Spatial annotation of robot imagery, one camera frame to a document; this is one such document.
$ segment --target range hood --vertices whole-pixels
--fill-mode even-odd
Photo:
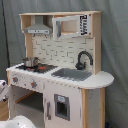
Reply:
[[[25,28],[25,33],[52,34],[52,29],[43,23],[43,16],[35,16],[35,24]]]

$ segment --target wooden play kitchen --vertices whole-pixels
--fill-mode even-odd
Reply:
[[[10,119],[24,115],[37,128],[105,128],[105,87],[114,78],[101,71],[101,11],[20,17],[26,57],[39,62],[7,69]]]

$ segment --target floor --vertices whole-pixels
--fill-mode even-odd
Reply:
[[[0,121],[5,121],[9,117],[8,101],[0,102]]]

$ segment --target cabinet door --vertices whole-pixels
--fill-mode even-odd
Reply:
[[[80,90],[45,82],[44,115],[45,128],[82,128]]]
[[[89,35],[90,28],[89,15],[75,15],[53,18],[53,39],[65,39]]]

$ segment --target stovetop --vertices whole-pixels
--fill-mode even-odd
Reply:
[[[20,69],[20,70],[25,70],[25,71],[28,71],[28,72],[46,73],[46,72],[48,72],[48,71],[50,71],[50,70],[52,70],[56,67],[57,66],[54,66],[54,65],[47,65],[47,64],[39,63],[37,66],[31,67],[31,68],[28,68],[24,65],[18,66],[16,68]]]

